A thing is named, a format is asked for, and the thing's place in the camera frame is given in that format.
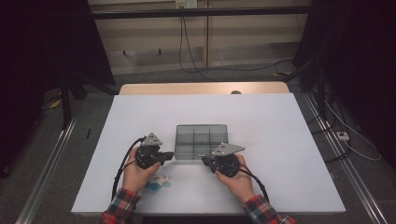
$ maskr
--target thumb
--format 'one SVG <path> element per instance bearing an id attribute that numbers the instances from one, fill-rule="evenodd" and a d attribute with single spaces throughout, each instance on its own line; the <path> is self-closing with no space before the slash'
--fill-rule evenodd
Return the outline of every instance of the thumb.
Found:
<path id="1" fill-rule="evenodd" d="M 129 160 L 136 160 L 136 151 L 139 147 L 134 147 L 131 152 L 129 153 Z"/>
<path id="2" fill-rule="evenodd" d="M 152 166 L 150 166 L 147 170 L 151 173 L 154 174 L 160 169 L 161 163 L 159 161 L 155 162 Z"/>
<path id="3" fill-rule="evenodd" d="M 218 178 L 218 181 L 220 181 L 221 183 L 223 183 L 223 184 L 226 185 L 226 183 L 227 183 L 227 181 L 228 181 L 228 177 L 225 176 L 225 175 L 223 175 L 223 174 L 222 174 L 221 172 L 219 172 L 219 171 L 216 171 L 215 174 L 216 174 L 216 177 Z"/>

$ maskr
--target plaid sleeve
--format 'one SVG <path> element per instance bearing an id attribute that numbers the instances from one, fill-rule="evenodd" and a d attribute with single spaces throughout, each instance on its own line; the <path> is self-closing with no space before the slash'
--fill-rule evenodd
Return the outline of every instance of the plaid sleeve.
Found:
<path id="1" fill-rule="evenodd" d="M 133 223 L 134 210 L 140 196 L 127 189 L 119 189 L 107 210 L 102 214 L 102 223 Z"/>
<path id="2" fill-rule="evenodd" d="M 255 224 L 294 224 L 297 223 L 291 217 L 282 217 L 268 203 L 262 195 L 256 195 L 242 205 L 243 209 Z"/>

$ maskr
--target wire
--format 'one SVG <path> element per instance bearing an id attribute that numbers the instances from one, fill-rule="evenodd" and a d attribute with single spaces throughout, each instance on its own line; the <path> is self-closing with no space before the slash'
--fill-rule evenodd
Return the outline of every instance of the wire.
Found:
<path id="1" fill-rule="evenodd" d="M 323 129 L 323 130 L 319 130 L 319 131 L 314 131 L 314 132 L 311 132 L 311 134 L 326 133 L 326 132 L 328 132 L 328 131 L 331 131 L 332 128 L 335 126 L 336 123 L 337 123 L 337 119 L 334 118 L 334 119 L 333 119 L 333 122 L 332 122 L 332 124 L 330 125 L 329 128 L 326 128 L 326 129 Z"/>
<path id="2" fill-rule="evenodd" d="M 333 102 L 333 96 L 334 96 L 334 93 L 332 93 L 331 95 L 330 95 L 330 98 L 329 98 L 329 101 L 330 102 Z M 306 121 L 306 124 L 310 124 L 310 123 L 312 123 L 314 120 L 318 120 L 320 117 L 323 117 L 324 115 L 323 114 L 318 114 L 317 116 L 315 116 L 315 117 L 313 117 L 312 119 L 309 119 L 309 120 L 307 120 Z"/>
<path id="3" fill-rule="evenodd" d="M 242 172 L 242 173 L 244 173 L 244 174 L 250 175 L 254 180 L 256 180 L 257 184 L 259 185 L 260 189 L 262 190 L 262 196 L 264 196 L 264 198 L 265 198 L 268 202 L 270 202 L 270 199 L 268 198 L 268 193 L 267 193 L 267 191 L 265 190 L 265 186 L 264 186 L 264 184 L 260 181 L 260 179 L 259 179 L 257 176 L 255 176 L 255 175 L 254 175 L 253 173 L 251 173 L 250 171 L 246 171 L 246 170 L 243 170 L 243 169 L 240 169 L 240 168 L 238 168 L 238 171 L 240 171 L 240 172 Z"/>
<path id="4" fill-rule="evenodd" d="M 370 160 L 370 161 L 379 161 L 379 160 L 381 160 L 381 158 L 382 158 L 381 154 L 378 154 L 378 155 L 379 155 L 378 158 L 375 158 L 375 159 L 374 159 L 374 158 L 370 158 L 370 157 L 368 157 L 368 156 L 365 156 L 365 155 L 359 153 L 359 151 L 357 151 L 355 148 L 351 147 L 351 146 L 347 143 L 347 141 L 344 141 L 344 143 L 346 144 L 346 146 L 347 146 L 349 149 L 351 149 L 352 151 L 356 152 L 358 155 L 360 155 L 360 156 L 362 156 L 362 157 L 364 157 L 364 158 L 366 158 L 366 159 L 368 159 L 368 160 Z"/>
<path id="5" fill-rule="evenodd" d="M 288 75 L 290 75 L 291 73 L 283 73 L 283 72 L 281 72 L 281 73 L 279 73 L 279 71 L 277 70 L 277 65 L 278 65 L 278 63 L 279 62 L 277 62 L 277 63 L 275 63 L 274 64 L 274 66 L 275 66 L 275 70 L 276 70 L 276 72 L 275 73 L 273 73 L 273 75 L 275 76 L 275 81 L 279 81 L 279 78 L 282 76 L 288 76 Z"/>
<path id="6" fill-rule="evenodd" d="M 184 23 L 184 34 L 185 34 L 185 36 L 186 36 L 187 46 L 189 47 L 189 53 L 190 53 L 191 61 L 192 61 L 192 64 L 194 65 L 195 70 L 199 73 L 199 75 L 200 75 L 201 77 L 204 77 L 204 78 L 209 79 L 209 80 L 211 80 L 211 81 L 218 82 L 217 80 L 215 80 L 215 79 L 213 79 L 213 78 L 204 76 L 204 75 L 201 73 L 201 71 L 197 68 L 197 66 L 195 65 L 195 61 L 194 61 L 194 58 L 192 57 L 192 53 L 191 53 L 190 41 L 189 41 L 189 38 L 188 38 L 188 35 L 187 35 L 186 20 L 184 19 L 184 17 L 180 17 L 180 20 L 181 20 L 181 30 L 180 30 L 180 49 L 179 49 L 179 51 L 178 51 L 178 62 L 180 63 L 181 69 L 182 69 L 183 71 L 189 73 L 189 72 L 188 72 L 186 69 L 184 69 L 183 66 L 181 65 L 181 47 L 182 47 L 182 44 L 183 44 L 183 23 Z"/>
<path id="7" fill-rule="evenodd" d="M 244 173 L 246 175 L 251 176 L 256 181 L 256 183 L 259 185 L 260 189 L 262 190 L 262 196 L 264 196 L 264 198 L 268 202 L 270 202 L 270 199 L 268 197 L 267 190 L 265 190 L 264 184 L 260 181 L 260 179 L 257 176 L 255 176 L 253 173 L 251 173 L 251 171 L 248 169 L 248 167 L 246 165 L 241 164 L 239 162 L 235 166 L 231 165 L 231 164 L 227 164 L 227 163 L 222 163 L 221 165 L 227 166 L 227 167 L 230 167 L 230 168 L 233 168 L 233 169 L 237 169 L 238 171 L 240 171 L 240 172 L 242 172 L 242 173 Z"/>
<path id="8" fill-rule="evenodd" d="M 51 101 L 53 101 L 53 100 L 55 100 L 57 97 L 58 97 L 58 95 L 59 95 L 59 97 L 60 97 L 60 91 L 56 91 L 56 93 L 52 96 L 52 97 L 50 97 L 47 101 L 45 101 L 42 105 L 46 105 L 47 103 L 49 103 L 49 102 L 51 102 Z"/>
<path id="9" fill-rule="evenodd" d="M 125 168 L 126 168 L 127 166 L 131 165 L 131 164 L 134 163 L 134 162 L 136 162 L 136 161 L 131 161 L 131 162 L 126 163 L 126 164 L 124 165 L 124 167 L 122 168 L 122 171 L 124 171 Z"/>
<path id="10" fill-rule="evenodd" d="M 329 104 L 327 102 L 325 102 L 326 105 L 330 108 L 330 110 L 332 111 L 332 113 L 341 121 L 341 123 L 343 123 L 350 131 L 354 132 L 355 134 L 357 134 L 359 137 L 361 137 L 363 140 L 365 140 L 367 143 L 369 143 L 373 148 L 376 149 L 375 145 L 373 143 L 371 143 L 369 140 L 367 140 L 365 137 L 363 137 L 361 134 L 359 134 L 358 132 L 356 132 L 355 130 L 353 130 L 351 127 L 349 127 L 346 123 L 344 123 L 338 116 L 337 114 L 334 112 L 334 110 L 332 110 L 332 108 L 329 106 Z"/>
<path id="11" fill-rule="evenodd" d="M 297 7 L 297 0 L 294 0 L 294 6 Z M 302 34 L 303 31 L 301 30 L 301 24 L 300 24 L 300 22 L 298 21 L 298 14 L 295 14 L 295 17 L 296 17 L 298 29 L 300 30 L 300 34 Z"/>
<path id="12" fill-rule="evenodd" d="M 212 81 L 217 81 L 217 80 L 214 80 L 214 79 L 212 79 L 210 77 L 204 76 L 201 72 L 204 72 L 204 71 L 253 72 L 253 71 L 264 70 L 264 69 L 267 69 L 267 68 L 270 68 L 270 67 L 274 67 L 274 66 L 277 67 L 280 63 L 285 63 L 285 62 L 291 62 L 292 61 L 292 59 L 286 59 L 286 60 L 281 60 L 281 61 L 278 61 L 276 63 L 270 64 L 270 65 L 267 65 L 267 66 L 264 66 L 264 67 L 249 68 L 249 69 L 242 69 L 242 68 L 206 68 L 206 69 L 198 69 L 197 66 L 195 65 L 194 59 L 192 57 L 191 48 L 190 48 L 190 41 L 189 41 L 189 38 L 188 38 L 188 35 L 187 35 L 186 21 L 185 21 L 184 17 L 180 17 L 180 20 L 181 20 L 181 29 L 180 29 L 181 33 L 180 33 L 180 47 L 179 47 L 179 51 L 178 51 L 178 62 L 180 64 L 180 68 L 186 73 L 199 73 L 204 78 L 210 79 Z M 191 60 L 192 60 L 192 64 L 194 65 L 194 68 L 195 68 L 194 71 L 186 70 L 181 64 L 181 49 L 182 49 L 182 45 L 183 45 L 183 24 L 184 24 L 184 34 L 186 36 L 186 41 L 187 41 L 187 45 L 188 45 L 188 48 L 189 48 L 189 54 L 190 54 L 190 57 L 191 57 Z"/>
<path id="13" fill-rule="evenodd" d="M 135 162 L 135 161 L 131 161 L 131 162 L 127 163 L 126 165 L 124 165 L 126 159 L 129 157 L 129 154 L 131 153 L 131 150 L 134 148 L 134 145 L 136 145 L 138 142 L 143 142 L 145 139 L 146 139 L 146 137 L 138 138 L 136 141 L 134 141 L 134 142 L 132 143 L 132 145 L 129 147 L 127 153 L 125 154 L 125 156 L 124 156 L 124 158 L 123 158 L 123 160 L 122 160 L 121 166 L 120 166 L 119 170 L 117 171 L 117 175 L 116 175 L 116 177 L 114 177 L 114 184 L 113 184 L 113 191 L 112 191 L 112 193 L 111 193 L 111 200 L 113 200 L 113 199 L 114 199 L 114 196 L 116 196 L 117 185 L 119 184 L 119 181 L 120 181 L 120 177 L 121 177 L 122 172 L 124 171 L 124 169 L 125 169 L 128 165 L 130 165 L 130 164 L 132 164 L 133 162 Z"/>
<path id="14" fill-rule="evenodd" d="M 338 106 L 338 109 L 339 109 L 340 112 L 341 112 L 341 116 L 342 116 L 342 119 L 343 119 L 344 123 L 347 123 L 346 118 L 345 118 L 345 116 L 344 116 L 344 112 L 343 112 L 342 107 L 338 104 L 338 101 L 337 101 L 335 98 L 333 98 L 333 99 L 334 99 L 334 102 L 336 102 L 336 104 L 337 104 L 337 106 Z M 346 133 L 348 134 L 348 136 L 350 136 L 349 130 L 348 130 L 348 129 L 346 129 Z M 348 147 L 348 148 L 346 149 L 346 151 L 345 151 L 343 154 L 341 154 L 340 156 L 335 157 L 335 158 L 333 158 L 333 159 L 326 160 L 325 163 L 330 163 L 330 162 L 333 162 L 333 161 L 339 161 L 339 160 L 345 159 L 346 157 L 348 157 L 348 156 L 350 155 L 351 152 L 352 152 L 352 150 Z"/>

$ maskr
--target wall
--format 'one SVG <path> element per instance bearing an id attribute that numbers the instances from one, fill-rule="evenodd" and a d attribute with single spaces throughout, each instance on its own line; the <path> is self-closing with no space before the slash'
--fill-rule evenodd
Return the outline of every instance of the wall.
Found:
<path id="1" fill-rule="evenodd" d="M 90 0 L 92 11 L 132 11 L 173 9 L 175 1 L 164 0 Z M 198 0 L 198 8 L 306 6 L 310 0 Z M 212 55 L 224 48 L 251 48 L 275 43 L 298 43 L 306 15 L 226 16 L 185 18 L 189 43 L 211 65 Z M 96 21 L 108 54 L 117 51 L 145 51 L 180 46 L 180 18 L 125 19 Z"/>

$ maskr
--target person's right hand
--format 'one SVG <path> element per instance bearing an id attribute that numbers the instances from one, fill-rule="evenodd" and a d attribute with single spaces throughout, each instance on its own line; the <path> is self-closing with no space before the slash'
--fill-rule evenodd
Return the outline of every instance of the person's right hand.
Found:
<path id="1" fill-rule="evenodd" d="M 160 162 L 156 162 L 147 169 L 142 169 L 138 167 L 135 158 L 136 151 L 137 151 L 137 147 L 132 149 L 132 151 L 129 153 L 128 161 L 125 164 L 128 164 L 130 162 L 131 164 L 125 167 L 125 170 L 123 172 L 123 182 L 122 182 L 122 187 L 124 189 L 128 189 L 132 191 L 133 193 L 137 193 L 139 192 L 139 190 L 145 187 L 149 181 L 149 178 L 153 174 L 155 174 L 155 172 L 157 172 L 161 166 Z"/>
<path id="2" fill-rule="evenodd" d="M 235 154 L 238 158 L 239 163 L 247 166 L 245 158 L 242 155 Z M 216 171 L 216 176 L 218 180 L 228 187 L 231 194 L 239 200 L 240 203 L 245 203 L 247 200 L 255 196 L 253 185 L 251 183 L 251 177 L 242 172 L 238 172 L 234 177 L 228 177 L 223 175 L 219 171 Z"/>

